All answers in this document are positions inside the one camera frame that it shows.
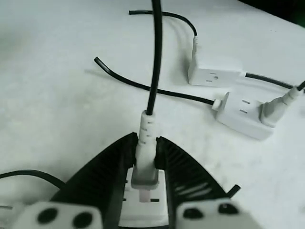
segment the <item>white outlet adapter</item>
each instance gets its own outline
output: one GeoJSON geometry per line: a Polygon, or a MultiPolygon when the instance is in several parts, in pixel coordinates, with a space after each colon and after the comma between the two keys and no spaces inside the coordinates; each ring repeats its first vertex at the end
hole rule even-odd
{"type": "Polygon", "coordinates": [[[227,93],[222,101],[215,100],[212,109],[217,111],[216,120],[247,136],[264,140],[274,128],[260,120],[263,103],[237,93],[227,93]]]}
{"type": "Polygon", "coordinates": [[[198,37],[193,39],[193,56],[188,70],[189,84],[209,87],[230,87],[245,77],[242,64],[237,59],[212,55],[198,45],[198,37]]]}

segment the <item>white power strip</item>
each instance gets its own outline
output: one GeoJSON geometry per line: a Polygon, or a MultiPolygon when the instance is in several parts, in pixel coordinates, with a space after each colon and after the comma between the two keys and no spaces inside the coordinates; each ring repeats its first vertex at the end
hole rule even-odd
{"type": "Polygon", "coordinates": [[[150,202],[140,202],[140,192],[131,186],[133,168],[127,173],[120,227],[145,228],[168,225],[165,173],[159,170],[159,184],[150,190],[150,202]]]}

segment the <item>outlet slot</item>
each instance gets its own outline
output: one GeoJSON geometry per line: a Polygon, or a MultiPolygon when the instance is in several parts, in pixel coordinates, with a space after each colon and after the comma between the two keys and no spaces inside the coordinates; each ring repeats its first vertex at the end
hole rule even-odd
{"type": "Polygon", "coordinates": [[[243,113],[245,113],[245,114],[248,113],[248,112],[246,112],[246,111],[244,111],[244,110],[242,110],[242,109],[240,109],[239,111],[240,111],[240,112],[243,112],[243,113]]]}
{"type": "Polygon", "coordinates": [[[159,202],[159,199],[151,199],[151,202],[159,202]]]}

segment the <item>black power cord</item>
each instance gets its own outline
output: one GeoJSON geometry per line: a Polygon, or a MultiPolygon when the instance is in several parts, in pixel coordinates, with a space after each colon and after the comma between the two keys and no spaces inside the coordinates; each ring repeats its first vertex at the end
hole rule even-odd
{"type": "MultiPolygon", "coordinates": [[[[107,65],[105,65],[98,57],[95,57],[94,62],[96,62],[96,64],[98,66],[100,66],[100,68],[102,68],[108,75],[110,75],[114,79],[116,79],[116,80],[118,80],[118,81],[120,81],[122,83],[128,84],[130,86],[141,88],[141,89],[146,90],[146,91],[150,91],[150,87],[149,86],[146,86],[144,84],[131,81],[129,79],[124,78],[121,75],[118,75],[117,73],[112,71],[107,65]]],[[[194,101],[198,101],[198,102],[201,102],[201,103],[204,103],[204,104],[209,104],[209,105],[213,105],[213,103],[214,103],[214,101],[212,101],[212,100],[200,98],[200,97],[189,95],[189,94],[171,92],[171,91],[166,91],[166,90],[162,90],[162,89],[158,89],[157,92],[159,94],[164,94],[164,95],[168,95],[168,96],[178,97],[178,98],[182,98],[182,99],[194,100],[194,101]]]]}
{"type": "Polygon", "coordinates": [[[162,30],[162,10],[161,10],[160,0],[152,0],[152,12],[153,12],[153,23],[154,23],[154,61],[153,61],[151,90],[149,93],[148,104],[146,109],[147,115],[153,114],[153,107],[157,96],[158,83],[159,83],[160,70],[161,70],[163,30],[162,30]]]}
{"type": "Polygon", "coordinates": [[[13,177],[13,176],[19,176],[19,175],[39,177],[41,179],[44,179],[44,180],[50,182],[51,184],[55,185],[58,188],[62,188],[65,185],[65,183],[63,181],[59,180],[58,178],[56,178],[48,173],[41,172],[38,170],[16,170],[16,171],[9,172],[9,173],[3,173],[3,174],[0,174],[0,179],[7,178],[7,177],[13,177]]]}
{"type": "Polygon", "coordinates": [[[303,83],[301,83],[298,87],[297,87],[297,90],[298,91],[301,91],[305,88],[305,81],[303,83]]]}
{"type": "MultiPolygon", "coordinates": [[[[150,14],[151,15],[151,14],[153,14],[153,11],[152,10],[130,10],[129,11],[129,15],[139,15],[139,14],[150,14]]],[[[162,15],[167,16],[167,17],[177,18],[177,19],[180,19],[180,20],[186,22],[193,30],[194,36],[197,36],[197,30],[196,30],[195,26],[184,16],[181,16],[181,15],[175,14],[175,13],[164,12],[164,11],[162,12],[162,15]]]]}
{"type": "MultiPolygon", "coordinates": [[[[268,83],[273,83],[273,84],[276,84],[278,86],[281,86],[281,87],[284,87],[284,88],[287,88],[287,89],[293,88],[293,85],[291,85],[291,84],[284,83],[284,82],[278,81],[278,80],[274,80],[274,79],[271,79],[271,78],[266,77],[266,76],[256,75],[256,74],[252,74],[252,73],[246,73],[245,77],[250,78],[250,79],[265,81],[265,82],[268,82],[268,83]]],[[[297,89],[299,91],[303,90],[304,87],[305,87],[305,82],[303,82],[302,84],[300,84],[300,86],[297,87],[297,89]]]]}

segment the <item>white extension cord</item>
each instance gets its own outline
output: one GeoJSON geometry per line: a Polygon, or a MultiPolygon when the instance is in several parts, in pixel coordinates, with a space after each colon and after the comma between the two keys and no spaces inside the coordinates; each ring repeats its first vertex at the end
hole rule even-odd
{"type": "Polygon", "coordinates": [[[191,85],[230,87],[242,77],[245,77],[245,72],[240,61],[205,53],[198,36],[194,37],[192,61],[188,70],[191,85]]]}
{"type": "Polygon", "coordinates": [[[215,100],[212,109],[217,111],[217,121],[247,136],[264,140],[273,133],[289,105],[302,94],[303,91],[293,87],[284,96],[262,103],[241,94],[227,93],[222,101],[215,100]]]}

